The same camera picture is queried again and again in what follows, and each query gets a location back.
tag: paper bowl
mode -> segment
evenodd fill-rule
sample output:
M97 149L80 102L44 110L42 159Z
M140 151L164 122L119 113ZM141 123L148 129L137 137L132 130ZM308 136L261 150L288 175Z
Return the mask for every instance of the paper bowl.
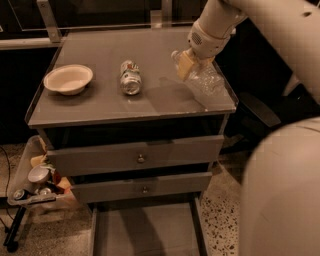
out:
M67 65L56 68L44 78L44 86L63 95L76 95L82 92L93 77L92 70L82 65Z

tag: terrazzo floor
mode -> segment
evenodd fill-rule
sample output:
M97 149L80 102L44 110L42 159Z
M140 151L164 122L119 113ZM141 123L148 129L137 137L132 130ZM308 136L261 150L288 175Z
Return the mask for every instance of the terrazzo floor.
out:
M11 165L11 178L24 150L24 144L3 145ZM247 152L221 155L212 168L213 177L202 201L202 220L212 256L238 255L241 177ZM8 165L0 153L0 196L5 196ZM16 208L10 208L14 216ZM5 209L0 217L7 226L12 223ZM8 253L0 246L0 255L51 256L88 255L91 232L91 215L86 207L56 211L27 211L18 233L19 247ZM0 223L0 241L5 241L5 229Z

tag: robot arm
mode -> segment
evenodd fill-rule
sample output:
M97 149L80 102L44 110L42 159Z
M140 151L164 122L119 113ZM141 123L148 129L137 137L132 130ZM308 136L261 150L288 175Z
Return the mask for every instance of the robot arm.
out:
M208 0L188 36L194 54L217 55L246 15L320 104L320 10L304 0Z

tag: cabinet top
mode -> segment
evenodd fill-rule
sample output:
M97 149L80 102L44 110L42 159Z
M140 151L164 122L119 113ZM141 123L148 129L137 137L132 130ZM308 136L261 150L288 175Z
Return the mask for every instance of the cabinet top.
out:
M68 34L53 68L69 64L86 65L93 70L93 80L75 96L53 93L41 85L39 97L35 97L27 114L29 127L91 125L234 112L237 99L227 82L225 88L203 103L198 97L201 92L181 82L176 75L171 53L188 49L189 30L189 27L177 27ZM135 61L140 68L142 89L135 96L126 96L120 90L120 65L128 59Z

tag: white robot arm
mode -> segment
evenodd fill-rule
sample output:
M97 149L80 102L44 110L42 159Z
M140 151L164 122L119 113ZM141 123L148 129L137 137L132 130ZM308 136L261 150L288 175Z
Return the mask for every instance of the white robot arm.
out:
M304 0L209 0L188 36L195 55L217 55L246 16L320 103L320 9Z
M218 54L244 13L320 103L320 10L304 0L209 0L188 37L194 54ZM319 151L320 117L275 131L253 152L242 183L241 256L319 255Z

